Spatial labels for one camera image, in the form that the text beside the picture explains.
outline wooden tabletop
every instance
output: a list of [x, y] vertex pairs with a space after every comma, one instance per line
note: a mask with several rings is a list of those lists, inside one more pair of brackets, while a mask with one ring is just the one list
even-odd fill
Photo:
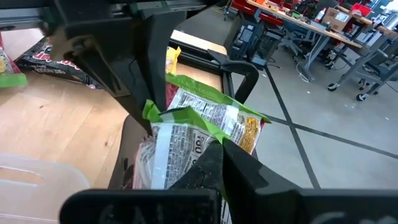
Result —
[[357, 47], [357, 48], [361, 48], [362, 47], [362, 45], [357, 44], [357, 43], [355, 43], [353, 41], [350, 41], [350, 40], [346, 39], [345, 37], [343, 37], [340, 34], [337, 34], [335, 32], [331, 32], [331, 31], [326, 31], [325, 29], [320, 29], [319, 27], [313, 26], [311, 24], [307, 24], [307, 23], [305, 23], [303, 21], [300, 21], [298, 19], [295, 19], [293, 17], [290, 17], [290, 16], [286, 15], [285, 12], [273, 11], [272, 9], [267, 7], [266, 5], [258, 4], [258, 3], [256, 3], [255, 1], [252, 1], [252, 0], [246, 0], [246, 2], [248, 4], [250, 4], [250, 5], [252, 5], [252, 6], [256, 6], [259, 9], [262, 9], [263, 11], [267, 11], [270, 14], [272, 14], [273, 16], [279, 17], [279, 18], [281, 18], [281, 19], [283, 19], [285, 21], [294, 22], [297, 25], [302, 26], [302, 27], [304, 27], [306, 29], [312, 30], [312, 31], [317, 32], [317, 33], [322, 34], [322, 35], [327, 35], [327, 36], [329, 36], [331, 38], [340, 40], [340, 41], [342, 41], [342, 42], [344, 42], [346, 44], [352, 45], [354, 47]]
[[[194, 37], [189, 34], [185, 34], [183, 32], [177, 31], [177, 30], [175, 30], [173, 32], [171, 38], [174, 40], [178, 40], [180, 42], [184, 42], [186, 44], [190, 44], [190, 45], [199, 47], [203, 50], [210, 49], [210, 50], [214, 50], [215, 52], [219, 52], [219, 53], [226, 55], [225, 47], [218, 45], [218, 44], [214, 44], [207, 40], [203, 40], [198, 37]], [[208, 72], [196, 69], [196, 68], [188, 67], [181, 63], [177, 64], [177, 74], [186, 75], [188, 77], [195, 79], [196, 81], [199, 81], [199, 82], [202, 82], [209, 86], [212, 86], [212, 87], [216, 88], [218, 91], [222, 91], [221, 78], [218, 75], [208, 73]]]
[[[172, 38], [226, 52], [222, 46], [181, 32]], [[177, 73], [222, 89], [217, 75], [182, 64]], [[126, 110], [103, 90], [35, 72], [27, 78], [27, 86], [0, 88], [0, 154], [69, 164], [85, 175], [91, 187], [107, 188]], [[0, 179], [6, 177], [0, 169]]]

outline gray metal table frame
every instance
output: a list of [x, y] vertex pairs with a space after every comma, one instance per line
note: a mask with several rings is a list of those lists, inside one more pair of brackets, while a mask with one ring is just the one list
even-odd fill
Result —
[[389, 72], [388, 77], [385, 80], [380, 80], [379, 77], [361, 73], [360, 70], [362, 69], [362, 66], [366, 62], [370, 61], [373, 57], [377, 57], [378, 55], [380, 55], [380, 56], [385, 55], [385, 53], [379, 49], [383, 45], [383, 43], [385, 43], [386, 40], [388, 40], [388, 39], [389, 39], [388, 37], [382, 35], [369, 48], [367, 48], [367, 47], [363, 47], [362, 49], [351, 48], [352, 50], [354, 50], [355, 53], [357, 53], [360, 56], [360, 58], [358, 58], [354, 64], [352, 64], [347, 58], [345, 58], [344, 55], [341, 53], [341, 51], [334, 50], [335, 53], [337, 54], [337, 56], [339, 56], [351, 68], [344, 75], [342, 75], [341, 78], [336, 83], [331, 83], [328, 86], [328, 89], [330, 91], [335, 91], [345, 80], [347, 80], [348, 78], [350, 78], [352, 76], [356, 76], [359, 78], [371, 80], [372, 82], [376, 83], [375, 85], [373, 85], [371, 87], [371, 89], [369, 91], [367, 91], [365, 94], [360, 96], [361, 101], [366, 99], [367, 96], [372, 95], [373, 93], [378, 91], [380, 89], [380, 87], [382, 87], [384, 84], [386, 84], [395, 75], [396, 71], [392, 70], [391, 72]]
[[[273, 16], [279, 18], [279, 19], [282, 19], [282, 20], [284, 20], [284, 21], [287, 21], [286, 19], [279, 17], [277, 14], [273, 14], [273, 13], [271, 13], [271, 12], [269, 12], [269, 11], [265, 11], [265, 10], [262, 10], [262, 9], [260, 9], [260, 8], [257, 8], [256, 11], [255, 11], [255, 13], [254, 13], [254, 18], [255, 18], [256, 20], [259, 20], [261, 12], [265, 12], [265, 13], [267, 13], [267, 14], [271, 14], [271, 15], [273, 15]], [[310, 30], [308, 27], [301, 26], [301, 25], [298, 24], [298, 23], [297, 23], [297, 25], [300, 26], [300, 27], [303, 27], [304, 29]], [[302, 75], [303, 75], [308, 81], [312, 82], [312, 81], [314, 81], [315, 79], [314, 79], [312, 73], [310, 72], [311, 63], [316, 59], [316, 57], [319, 55], [319, 53], [321, 52], [321, 50], [323, 50], [323, 48], [325, 48], [326, 44], [329, 42], [329, 40], [330, 40], [331, 37], [328, 36], [328, 35], [321, 34], [321, 33], [317, 32], [316, 30], [310, 30], [310, 31], [312, 31], [312, 32], [314, 32], [314, 33], [320, 35], [320, 37], [319, 37], [320, 39], [318, 39], [318, 41], [316, 42], [316, 44], [313, 46], [313, 49], [311, 50], [310, 55], [305, 59], [304, 63], [303, 63], [303, 62], [298, 62], [298, 61], [296, 61], [296, 62], [298, 63], [297, 67], [300, 68], [300, 70], [302, 71]]]

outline gray floor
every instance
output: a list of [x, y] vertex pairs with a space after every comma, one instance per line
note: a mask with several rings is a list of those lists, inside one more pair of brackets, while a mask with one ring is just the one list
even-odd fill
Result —
[[[178, 28], [222, 44], [229, 25], [209, 9]], [[326, 89], [348, 67], [331, 71], [315, 62], [316, 80], [305, 83], [290, 52], [280, 49], [273, 58], [282, 68], [269, 67], [271, 77], [261, 75], [246, 102], [273, 120], [258, 142], [259, 160], [301, 187], [398, 189], [398, 93], [384, 86], [357, 102], [356, 79]], [[235, 88], [242, 79], [233, 77]]]

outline clear plastic container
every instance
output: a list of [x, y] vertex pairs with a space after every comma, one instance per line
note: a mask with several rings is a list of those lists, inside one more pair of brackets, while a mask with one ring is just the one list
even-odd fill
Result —
[[58, 223], [62, 203], [89, 187], [72, 166], [0, 154], [0, 224]]

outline candy bar wrapper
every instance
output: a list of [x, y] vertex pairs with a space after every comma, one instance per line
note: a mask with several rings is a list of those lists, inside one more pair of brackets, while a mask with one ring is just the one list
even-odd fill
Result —
[[52, 44], [48, 38], [41, 39], [37, 44], [23, 53], [16, 64], [22, 69], [33, 70], [39, 74], [50, 75], [87, 85], [90, 88], [103, 87], [75, 64], [68, 60], [53, 61], [50, 59]]

